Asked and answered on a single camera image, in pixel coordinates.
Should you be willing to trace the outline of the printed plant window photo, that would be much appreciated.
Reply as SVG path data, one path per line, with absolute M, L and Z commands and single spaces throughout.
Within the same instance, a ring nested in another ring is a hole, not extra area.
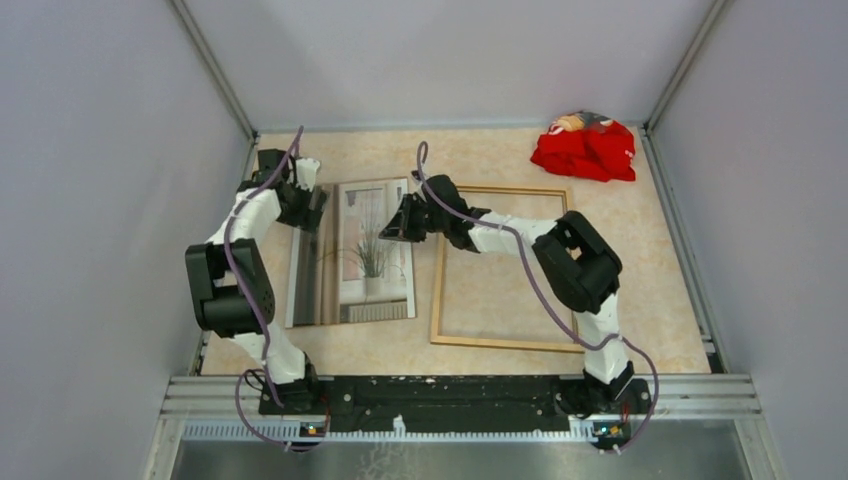
M 321 186 L 318 230 L 293 235 L 287 328 L 416 316 L 412 249 L 379 238 L 408 187 L 404 177 Z

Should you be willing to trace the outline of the wooden picture frame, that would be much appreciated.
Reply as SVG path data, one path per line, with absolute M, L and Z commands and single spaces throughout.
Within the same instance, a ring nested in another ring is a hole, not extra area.
M 507 187 L 507 186 L 481 186 L 481 185 L 462 185 L 458 186 L 460 193 L 481 193 L 481 194 L 501 194 L 513 196 L 550 196 L 558 197 L 561 200 L 564 212 L 567 212 L 573 205 L 572 191 L 569 188 L 550 189 L 550 188 L 530 188 L 530 187 Z M 572 343 L 556 343 L 556 342 L 537 342 L 528 340 L 512 340 L 512 339 L 490 339 L 479 337 L 462 337 L 443 335 L 441 332 L 442 320 L 442 298 L 445 283 L 446 259 L 447 259 L 448 242 L 440 237 L 436 247 L 436 268 L 434 277 L 434 295 L 431 307 L 430 318 L 430 343 L 436 345 L 450 345 L 462 347 L 480 347 L 494 349 L 510 349 L 510 350 L 525 350 L 525 351 L 542 351 L 542 352 L 557 352 L 568 354 L 583 354 L 584 349 L 578 344 Z

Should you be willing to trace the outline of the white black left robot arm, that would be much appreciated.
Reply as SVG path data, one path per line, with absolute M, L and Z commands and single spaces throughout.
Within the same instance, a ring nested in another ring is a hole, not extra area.
M 316 159 L 266 149 L 258 161 L 218 230 L 186 249 L 190 294 L 199 327 L 238 345 L 258 364 L 270 405 L 303 414 L 319 404 L 320 383 L 307 354 L 275 320 L 276 297 L 260 244 L 275 223 L 316 232 L 328 195 L 317 184 Z

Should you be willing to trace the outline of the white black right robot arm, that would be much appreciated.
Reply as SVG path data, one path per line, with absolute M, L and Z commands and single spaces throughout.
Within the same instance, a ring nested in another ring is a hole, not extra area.
M 430 234 L 443 235 L 459 250 L 520 258 L 543 308 L 585 350 L 583 380 L 563 394 L 564 407 L 583 418 L 653 414 L 658 383 L 635 379 L 627 353 L 637 348 L 620 330 L 622 262 L 585 216 L 568 211 L 557 219 L 528 219 L 472 207 L 448 176 L 436 175 L 404 195 L 378 231 L 382 240 L 407 243 Z

